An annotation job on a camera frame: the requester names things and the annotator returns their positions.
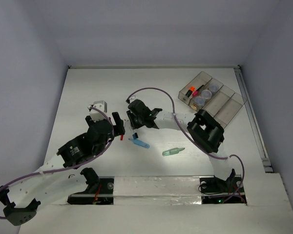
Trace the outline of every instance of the white table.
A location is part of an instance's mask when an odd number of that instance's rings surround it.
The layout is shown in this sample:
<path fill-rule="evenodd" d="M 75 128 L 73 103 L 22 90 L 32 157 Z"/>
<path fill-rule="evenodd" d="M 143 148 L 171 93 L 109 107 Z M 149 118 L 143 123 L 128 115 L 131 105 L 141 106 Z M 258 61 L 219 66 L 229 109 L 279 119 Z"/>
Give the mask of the white table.
<path fill-rule="evenodd" d="M 236 92 L 239 86 L 232 68 L 191 69 L 71 69 L 68 70 L 45 160 L 59 147 L 87 130 L 87 106 L 107 102 L 108 114 L 127 118 L 125 99 L 143 87 L 158 87 L 174 98 L 177 112 L 194 113 L 178 100 L 178 92 L 199 72 L 205 71 Z M 150 109 L 171 110 L 168 97 L 158 91 L 136 96 Z M 199 176 L 212 175 L 209 159 L 180 131 L 138 130 L 150 149 L 116 138 L 110 149 L 91 162 L 99 176 Z M 225 150 L 239 155 L 245 165 L 243 204 L 191 206 L 70 206 L 50 205 L 22 225 L 20 234 L 45 233 L 293 233 L 293 212 L 279 174 L 266 174 L 245 107 L 225 129 Z M 162 151 L 186 149 L 175 156 Z M 241 166 L 230 160 L 237 174 Z"/>

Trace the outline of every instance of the gray wall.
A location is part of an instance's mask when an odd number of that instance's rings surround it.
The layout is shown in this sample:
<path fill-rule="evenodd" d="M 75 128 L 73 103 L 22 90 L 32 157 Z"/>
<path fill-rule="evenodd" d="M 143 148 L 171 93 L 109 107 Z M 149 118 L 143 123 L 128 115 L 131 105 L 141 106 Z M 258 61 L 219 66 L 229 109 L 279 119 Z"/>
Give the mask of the gray wall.
<path fill-rule="evenodd" d="M 293 0 L 279 3 L 242 68 L 269 158 L 293 207 Z"/>
<path fill-rule="evenodd" d="M 35 2 L 69 65 L 237 65 L 279 0 Z"/>
<path fill-rule="evenodd" d="M 66 71 L 35 3 L 0 0 L 0 185 L 42 164 Z"/>

